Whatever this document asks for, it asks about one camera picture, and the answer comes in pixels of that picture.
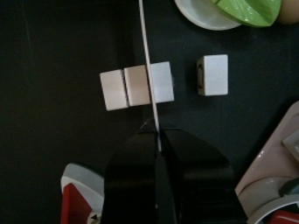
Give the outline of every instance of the green object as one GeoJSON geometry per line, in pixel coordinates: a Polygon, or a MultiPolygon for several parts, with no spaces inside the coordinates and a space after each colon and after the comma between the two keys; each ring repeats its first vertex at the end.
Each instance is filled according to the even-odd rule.
{"type": "Polygon", "coordinates": [[[241,24],[269,26],[277,17],[281,0],[211,0],[241,24]]]}

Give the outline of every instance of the cut tofu piece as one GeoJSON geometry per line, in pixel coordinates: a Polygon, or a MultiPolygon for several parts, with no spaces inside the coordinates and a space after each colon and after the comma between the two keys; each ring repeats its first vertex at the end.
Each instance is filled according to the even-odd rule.
{"type": "Polygon", "coordinates": [[[155,102],[173,101],[173,79],[169,62],[151,65],[155,102]]]}
{"type": "Polygon", "coordinates": [[[199,95],[228,94],[228,55],[203,56],[197,60],[199,95]]]}
{"type": "Polygon", "coordinates": [[[128,108],[127,89],[121,70],[101,73],[99,75],[101,89],[107,104],[107,110],[128,108]]]}
{"type": "Polygon", "coordinates": [[[145,66],[132,66],[124,69],[125,91],[129,106],[151,103],[145,66]]]}

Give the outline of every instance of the plate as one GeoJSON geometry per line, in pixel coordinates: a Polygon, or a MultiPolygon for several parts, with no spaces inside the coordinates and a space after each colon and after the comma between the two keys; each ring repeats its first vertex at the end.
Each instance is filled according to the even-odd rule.
{"type": "Polygon", "coordinates": [[[173,0],[181,14],[199,27],[224,31],[240,26],[240,23],[229,18],[211,0],[173,0]]]}
{"type": "Polygon", "coordinates": [[[283,139],[299,130],[299,101],[287,110],[284,118],[276,126],[261,151],[247,168],[247,172],[237,183],[236,194],[260,179],[272,177],[299,177],[299,163],[291,152],[283,146],[283,139]]]}

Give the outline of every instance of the red object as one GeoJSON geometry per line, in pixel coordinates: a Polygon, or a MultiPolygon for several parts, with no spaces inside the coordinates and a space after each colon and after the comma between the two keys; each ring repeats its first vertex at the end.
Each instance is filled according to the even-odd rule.
{"type": "Polygon", "coordinates": [[[271,220],[267,224],[295,224],[295,223],[299,223],[299,214],[277,210],[273,212],[271,220]]]}
{"type": "Polygon", "coordinates": [[[92,209],[73,184],[63,188],[60,224],[87,224],[92,209]]]}

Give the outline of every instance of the white plate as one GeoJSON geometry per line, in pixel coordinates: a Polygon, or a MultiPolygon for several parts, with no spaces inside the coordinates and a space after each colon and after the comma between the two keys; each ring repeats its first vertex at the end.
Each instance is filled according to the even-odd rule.
{"type": "Polygon", "coordinates": [[[201,28],[224,31],[240,26],[211,0],[173,0],[181,14],[201,28]]]}

